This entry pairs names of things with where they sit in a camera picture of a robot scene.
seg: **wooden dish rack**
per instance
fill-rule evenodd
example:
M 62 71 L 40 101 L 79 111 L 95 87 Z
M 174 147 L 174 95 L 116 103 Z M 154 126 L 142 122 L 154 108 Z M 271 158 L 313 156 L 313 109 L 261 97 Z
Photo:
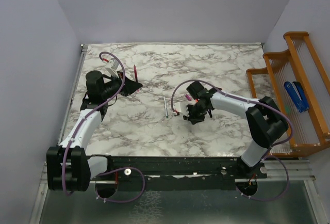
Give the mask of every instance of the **wooden dish rack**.
M 265 53 L 266 67 L 248 69 L 246 73 L 253 98 L 257 98 L 257 94 L 252 75 L 269 75 L 278 107 L 295 129 L 290 146 L 274 147 L 271 153 L 280 157 L 305 157 L 330 147 L 330 81 L 307 32 L 287 32 L 284 39 L 287 50 Z M 284 88 L 285 81 L 302 84 L 309 103 L 308 111 L 297 111 Z

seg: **red marker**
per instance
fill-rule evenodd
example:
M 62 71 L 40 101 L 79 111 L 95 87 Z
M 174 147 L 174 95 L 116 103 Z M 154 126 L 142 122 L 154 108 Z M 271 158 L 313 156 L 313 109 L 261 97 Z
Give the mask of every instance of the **red marker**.
M 137 71 L 136 71 L 136 66 L 135 66 L 135 64 L 134 64 L 134 75 L 135 75 L 135 81 L 137 82 L 138 81 L 138 73 L 137 73 Z

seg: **marble tabletop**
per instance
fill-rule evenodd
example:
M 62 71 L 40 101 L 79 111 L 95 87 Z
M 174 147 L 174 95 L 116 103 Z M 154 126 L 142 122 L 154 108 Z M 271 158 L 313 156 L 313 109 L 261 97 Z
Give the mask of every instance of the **marble tabletop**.
M 86 92 L 85 75 L 92 70 L 108 74 L 106 63 L 98 57 L 102 51 L 115 54 L 132 80 L 136 65 L 143 88 L 128 97 L 120 95 L 108 108 L 87 146 L 87 155 L 240 156 L 249 145 L 251 135 L 246 120 L 215 110 L 212 119 L 207 116 L 204 122 L 192 125 L 182 116 L 172 115 L 170 98 L 174 88 L 188 79 L 202 79 L 228 92 L 251 97 L 245 71 L 265 67 L 261 45 L 90 45 L 64 132 L 66 135 L 79 116 Z M 175 101 L 187 101 L 184 96 L 188 85 L 181 86 Z M 256 81 L 256 89 L 260 94 L 271 90 L 262 79 Z M 163 96 L 169 107 L 168 119 L 164 115 Z

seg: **purple cable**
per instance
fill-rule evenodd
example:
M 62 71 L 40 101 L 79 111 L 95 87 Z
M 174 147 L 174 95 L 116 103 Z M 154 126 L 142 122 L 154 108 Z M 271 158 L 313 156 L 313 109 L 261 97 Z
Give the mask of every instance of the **purple cable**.
M 259 199 L 259 198 L 255 198 L 255 197 L 251 197 L 251 196 L 247 196 L 245 194 L 243 194 L 238 187 L 236 187 L 236 190 L 244 197 L 248 198 L 248 199 L 251 199 L 251 200 L 255 200 L 255 201 L 259 201 L 259 202 L 270 202 L 270 201 L 275 201 L 279 198 L 281 198 L 282 196 L 284 196 L 284 194 L 288 191 L 289 189 L 289 185 L 290 185 L 290 181 L 289 181 L 289 172 L 288 172 L 288 169 L 286 168 L 286 166 L 284 165 L 284 163 L 277 157 L 275 157 L 274 155 L 268 155 L 266 156 L 266 158 L 274 158 L 276 159 L 278 162 L 280 162 L 285 170 L 285 174 L 287 175 L 287 184 L 285 186 L 285 189 L 276 197 L 272 197 L 272 198 L 269 198 L 269 199 Z
M 100 173 L 98 176 L 109 175 L 109 174 L 115 173 L 115 172 L 117 172 L 117 171 L 125 170 L 125 169 L 135 170 L 135 171 L 137 171 L 138 173 L 140 173 L 140 175 L 141 175 L 141 177 L 142 177 L 142 189 L 141 189 L 140 193 L 139 193 L 136 197 L 134 197 L 134 198 L 132 198 L 132 199 L 124 200 L 124 201 L 118 201 L 118 200 L 112 200 L 112 199 L 107 199 L 107 198 L 102 198 L 102 197 L 100 197 L 99 194 L 98 194 L 98 192 L 97 192 L 97 189 L 96 189 L 95 192 L 96 192 L 96 194 L 97 194 L 97 199 L 98 199 L 98 198 L 101 198 L 102 200 L 105 200 L 105 201 L 107 201 L 107 202 L 114 202 L 114 203 L 129 203 L 129 202 L 133 202 L 133 201 L 135 201 L 136 199 L 138 199 L 139 197 L 142 196 L 142 194 L 143 194 L 143 192 L 144 192 L 144 189 L 145 189 L 145 178 L 144 178 L 143 173 L 142 173 L 139 169 L 137 169 L 137 168 L 135 168 L 135 167 L 123 167 L 123 168 L 118 168 L 118 169 L 113 170 L 113 171 Z
M 243 101 L 243 102 L 246 102 L 246 103 L 252 103 L 252 104 L 258 104 L 258 105 L 261 105 L 261 106 L 263 106 L 263 107 L 265 107 L 265 108 L 268 108 L 268 109 L 270 109 L 271 111 L 273 111 L 273 112 L 279 114 L 281 117 L 283 117 L 283 118 L 287 121 L 287 123 L 289 124 L 289 126 L 290 126 L 290 128 L 291 128 L 291 133 L 290 133 L 290 135 L 289 135 L 288 138 L 286 138 L 286 139 L 284 139 L 284 140 L 282 140 L 282 141 L 279 141 L 279 142 L 273 144 L 273 146 L 276 146 L 276 145 L 280 145 L 280 144 L 286 143 L 287 141 L 289 141 L 289 140 L 293 137 L 293 131 L 294 131 L 294 129 L 293 129 L 293 124 L 292 124 L 292 122 L 289 120 L 289 118 L 288 118 L 286 115 L 284 115 L 284 114 L 283 114 L 282 112 L 280 112 L 279 110 L 277 110 L 277 109 L 275 109 L 275 108 L 273 108 L 273 107 L 271 107 L 271 106 L 269 106 L 269 105 L 267 105 L 267 104 L 264 104 L 264 103 L 260 103 L 260 102 L 257 102 L 257 101 L 248 101 L 248 100 L 246 100 L 246 99 L 244 99 L 244 98 L 240 98 L 240 97 L 238 97 L 238 96 L 234 96 L 234 95 L 226 94 L 226 93 L 222 92 L 221 90 L 219 90 L 218 87 L 216 87 L 216 86 L 210 84 L 209 82 L 206 82 L 206 81 L 203 81 L 203 80 L 200 80 L 200 79 L 189 79 L 189 80 L 187 80 L 187 81 L 184 81 L 184 82 L 180 83 L 180 84 L 174 89 L 174 91 L 173 91 L 173 93 L 172 93 L 172 97 L 171 97 L 171 108 L 172 108 L 172 111 L 175 111 L 175 110 L 174 110 L 174 106 L 173 106 L 173 99 L 174 99 L 174 95 L 175 95 L 176 91 L 179 89 L 179 87 L 182 86 L 182 85 L 185 84 L 185 83 L 188 83 L 188 82 L 195 82 L 195 81 L 196 81 L 196 82 L 204 83 L 204 84 L 206 84 L 206 85 L 208 85 L 208 86 L 214 88 L 215 90 L 217 90 L 218 93 L 220 93 L 220 94 L 222 94 L 222 95 L 225 95 L 226 97 L 229 97 L 229 98 L 232 98 L 232 99 L 236 99 L 236 100 L 239 100 L 239 101 Z M 273 198 L 270 198 L 270 199 L 257 199 L 257 198 L 249 197 L 249 196 L 247 196 L 247 195 L 244 195 L 244 194 L 243 194 L 243 193 L 237 188 L 237 190 L 239 190 L 239 191 L 241 192 L 241 194 L 243 194 L 243 196 L 245 196 L 245 197 L 247 197 L 247 198 L 249 198 L 249 199 L 252 199 L 252 200 L 256 200 L 256 201 L 268 202 L 268 201 L 277 200 L 278 198 L 282 197 L 282 196 L 286 193 L 286 191 L 288 190 L 289 185 L 290 185 L 290 181 L 289 181 L 289 173 L 288 173 L 287 168 L 285 167 L 284 163 L 283 163 L 279 158 L 277 158 L 277 157 L 275 157 L 275 156 L 273 156 L 273 155 L 267 155 L 268 152 L 272 149 L 273 146 L 271 146 L 271 147 L 266 151 L 266 153 L 261 157 L 261 159 L 268 158 L 268 157 L 273 157 L 273 158 L 275 158 L 277 161 L 279 161 L 279 162 L 283 165 L 284 170 L 285 170 L 285 173 L 286 173 L 286 175 L 287 175 L 287 185 L 286 185 L 286 188 L 285 188 L 285 189 L 283 190 L 283 192 L 282 192 L 281 194 L 279 194 L 277 197 L 273 197 Z
M 100 104 L 99 106 L 95 107 L 94 109 L 92 109 L 90 112 L 88 112 L 86 115 L 85 115 L 85 118 L 84 119 L 81 119 L 81 121 L 79 122 L 79 124 L 77 125 L 77 128 L 74 130 L 72 136 L 71 136 L 71 139 L 73 140 L 70 140 L 67 147 L 65 148 L 65 151 L 64 151 L 64 156 L 63 156 L 63 163 L 62 163 L 62 188 L 63 188 L 63 191 L 64 193 L 67 195 L 67 196 L 70 196 L 73 192 L 68 192 L 67 191 L 67 185 L 65 184 L 65 164 L 67 162 L 67 156 L 68 156 L 68 152 L 69 152 L 69 148 L 70 148 L 70 145 L 71 143 L 74 141 L 74 138 L 76 137 L 80 127 L 82 126 L 82 124 L 84 123 L 85 119 L 88 118 L 91 114 L 93 114 L 95 111 L 97 111 L 98 109 L 100 109 L 102 106 L 106 105 L 107 103 L 109 103 L 112 99 L 114 99 L 118 94 L 119 92 L 123 89 L 124 85 L 125 85 L 125 79 L 126 79 L 126 76 L 125 76 L 125 68 L 124 68 L 124 65 L 122 64 L 122 62 L 117 58 L 117 56 L 115 56 L 114 54 L 110 53 L 110 52 L 101 52 L 98 56 L 99 58 L 102 60 L 102 55 L 103 54 L 107 54 L 107 55 L 111 55 L 118 63 L 119 65 L 121 66 L 122 70 L 123 70 L 123 79 L 122 79 L 122 84 L 120 85 L 118 91 L 111 97 L 109 98 L 107 101 L 105 101 L 104 103 Z

